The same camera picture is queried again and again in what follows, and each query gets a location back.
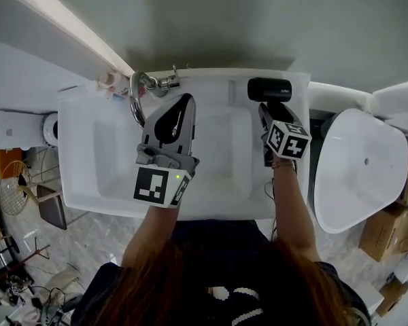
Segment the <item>person's left forearm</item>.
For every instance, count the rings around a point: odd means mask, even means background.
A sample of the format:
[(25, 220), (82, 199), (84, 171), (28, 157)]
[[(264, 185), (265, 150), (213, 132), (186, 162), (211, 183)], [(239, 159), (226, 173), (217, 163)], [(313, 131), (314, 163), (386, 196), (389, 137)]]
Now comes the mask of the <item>person's left forearm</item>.
[(121, 266), (134, 268), (144, 264), (170, 241), (180, 208), (150, 206), (141, 225), (128, 243)]

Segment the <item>white round domed device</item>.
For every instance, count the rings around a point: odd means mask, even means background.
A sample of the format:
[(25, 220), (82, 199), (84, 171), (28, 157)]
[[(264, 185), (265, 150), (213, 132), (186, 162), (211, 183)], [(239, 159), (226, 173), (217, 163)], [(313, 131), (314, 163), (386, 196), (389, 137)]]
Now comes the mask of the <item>white round domed device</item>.
[(45, 115), (41, 125), (42, 136), (45, 144), (49, 147), (58, 146), (58, 113), (53, 112)]

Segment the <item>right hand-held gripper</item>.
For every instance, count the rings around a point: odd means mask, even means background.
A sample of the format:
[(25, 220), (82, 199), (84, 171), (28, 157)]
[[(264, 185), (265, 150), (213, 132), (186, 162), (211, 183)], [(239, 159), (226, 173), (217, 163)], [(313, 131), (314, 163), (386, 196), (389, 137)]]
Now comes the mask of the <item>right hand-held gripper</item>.
[(301, 125), (301, 120), (293, 110), (280, 103), (273, 120), (268, 106), (260, 103), (258, 114), (266, 133), (265, 146), (277, 157), (300, 161), (311, 142), (311, 136)]

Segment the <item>chrome faucet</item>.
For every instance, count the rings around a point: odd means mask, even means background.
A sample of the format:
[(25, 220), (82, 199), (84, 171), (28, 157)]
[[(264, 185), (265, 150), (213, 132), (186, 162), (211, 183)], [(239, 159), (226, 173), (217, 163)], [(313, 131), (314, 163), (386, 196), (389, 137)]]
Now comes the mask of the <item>chrome faucet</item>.
[(146, 122), (146, 117), (141, 107), (141, 97), (143, 92), (149, 92), (157, 98), (162, 98), (167, 95), (168, 91), (181, 86), (180, 77), (175, 65), (172, 66), (173, 75), (157, 78), (149, 76), (142, 71), (135, 72), (129, 79), (129, 102), (131, 112), (137, 125), (143, 129)]

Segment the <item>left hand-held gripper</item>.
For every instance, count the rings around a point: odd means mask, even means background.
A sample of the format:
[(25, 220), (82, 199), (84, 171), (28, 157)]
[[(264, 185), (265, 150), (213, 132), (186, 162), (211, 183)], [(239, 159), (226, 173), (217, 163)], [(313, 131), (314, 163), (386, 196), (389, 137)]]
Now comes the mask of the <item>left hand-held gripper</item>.
[(135, 201), (164, 209), (180, 205), (199, 159), (157, 147), (190, 149), (195, 120), (196, 103), (189, 93), (169, 99), (147, 118), (133, 167)]

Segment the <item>large cardboard box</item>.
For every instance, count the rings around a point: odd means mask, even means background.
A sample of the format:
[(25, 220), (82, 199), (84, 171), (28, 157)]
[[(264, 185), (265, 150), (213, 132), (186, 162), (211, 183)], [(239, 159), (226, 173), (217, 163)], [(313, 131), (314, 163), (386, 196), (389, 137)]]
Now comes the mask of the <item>large cardboard box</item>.
[(369, 217), (359, 248), (377, 262), (408, 253), (408, 207), (395, 202)]

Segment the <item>person's dark shirt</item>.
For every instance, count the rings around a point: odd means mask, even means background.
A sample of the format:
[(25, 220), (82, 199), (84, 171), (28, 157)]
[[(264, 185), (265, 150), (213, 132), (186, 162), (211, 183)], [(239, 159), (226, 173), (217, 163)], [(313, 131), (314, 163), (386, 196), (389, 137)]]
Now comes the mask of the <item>person's dark shirt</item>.
[(102, 265), (71, 326), (371, 326), (336, 269), (253, 221), (181, 221), (136, 268)]

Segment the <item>white water dispenser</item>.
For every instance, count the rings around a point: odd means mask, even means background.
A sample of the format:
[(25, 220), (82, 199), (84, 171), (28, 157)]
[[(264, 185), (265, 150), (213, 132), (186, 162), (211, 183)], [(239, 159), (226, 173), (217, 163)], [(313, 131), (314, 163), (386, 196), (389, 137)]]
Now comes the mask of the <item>white water dispenser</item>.
[(0, 149), (49, 147), (41, 129), (43, 118), (48, 114), (0, 110)]

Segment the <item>black hair dryer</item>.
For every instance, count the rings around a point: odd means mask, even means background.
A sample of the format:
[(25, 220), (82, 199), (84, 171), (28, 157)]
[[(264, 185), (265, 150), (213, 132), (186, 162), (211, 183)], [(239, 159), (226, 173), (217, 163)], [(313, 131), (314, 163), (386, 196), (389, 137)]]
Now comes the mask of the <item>black hair dryer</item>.
[(255, 77), (248, 80), (247, 93), (251, 101), (265, 103), (274, 113), (292, 98), (292, 84), (287, 79)]

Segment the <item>person's right forearm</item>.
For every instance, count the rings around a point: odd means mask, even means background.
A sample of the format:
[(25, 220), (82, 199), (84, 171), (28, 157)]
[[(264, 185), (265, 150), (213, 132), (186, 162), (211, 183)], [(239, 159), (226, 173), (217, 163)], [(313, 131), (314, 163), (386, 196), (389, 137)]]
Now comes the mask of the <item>person's right forearm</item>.
[(320, 261), (313, 221), (292, 160), (274, 156), (271, 168), (277, 237), (310, 261)]

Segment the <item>white sink basin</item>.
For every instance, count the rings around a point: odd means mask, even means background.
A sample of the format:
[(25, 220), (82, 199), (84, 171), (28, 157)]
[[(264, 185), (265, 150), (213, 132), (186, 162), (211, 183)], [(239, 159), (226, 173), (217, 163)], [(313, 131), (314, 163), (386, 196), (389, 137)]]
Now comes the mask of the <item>white sink basin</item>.
[[(258, 103), (248, 98), (255, 77), (287, 79), (288, 107), (309, 123), (310, 76), (264, 69), (180, 69), (168, 97), (193, 95), (197, 104), (192, 153), (200, 163), (182, 198), (180, 219), (269, 219), (265, 194), (273, 174), (263, 164)], [(65, 204), (74, 209), (142, 218), (147, 205), (133, 200), (141, 129), (128, 102), (113, 101), (95, 84), (58, 101), (58, 158)]]

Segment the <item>orange cloth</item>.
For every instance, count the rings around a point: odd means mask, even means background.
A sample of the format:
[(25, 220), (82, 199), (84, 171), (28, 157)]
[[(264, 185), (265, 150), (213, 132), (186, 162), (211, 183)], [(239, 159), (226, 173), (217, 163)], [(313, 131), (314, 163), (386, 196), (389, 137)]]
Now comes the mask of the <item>orange cloth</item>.
[(22, 150), (20, 148), (0, 149), (0, 170), (3, 170), (9, 163), (22, 160)]

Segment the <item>white oval tub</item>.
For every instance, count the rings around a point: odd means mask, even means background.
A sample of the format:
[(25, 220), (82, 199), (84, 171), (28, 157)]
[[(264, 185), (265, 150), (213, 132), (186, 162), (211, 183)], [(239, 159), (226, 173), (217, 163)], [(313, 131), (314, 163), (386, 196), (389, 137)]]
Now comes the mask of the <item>white oval tub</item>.
[(313, 207), (320, 227), (344, 232), (401, 194), (408, 143), (399, 129), (358, 109), (337, 114), (318, 157)]

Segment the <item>brown cushioned stool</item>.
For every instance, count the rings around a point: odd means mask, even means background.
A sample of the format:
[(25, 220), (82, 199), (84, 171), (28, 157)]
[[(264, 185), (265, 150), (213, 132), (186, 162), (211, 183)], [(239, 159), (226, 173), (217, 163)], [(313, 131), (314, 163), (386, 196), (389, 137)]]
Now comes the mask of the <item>brown cushioned stool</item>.
[(67, 229), (61, 192), (44, 185), (37, 186), (37, 200), (40, 217), (61, 230)]

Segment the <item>white pump soap bottle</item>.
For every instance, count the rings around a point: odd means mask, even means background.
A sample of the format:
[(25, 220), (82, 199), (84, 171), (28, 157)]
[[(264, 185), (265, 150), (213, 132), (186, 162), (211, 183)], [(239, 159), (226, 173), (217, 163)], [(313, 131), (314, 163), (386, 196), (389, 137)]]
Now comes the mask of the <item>white pump soap bottle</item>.
[(104, 72), (98, 78), (98, 83), (104, 88), (115, 88), (121, 81), (122, 74), (119, 72)]

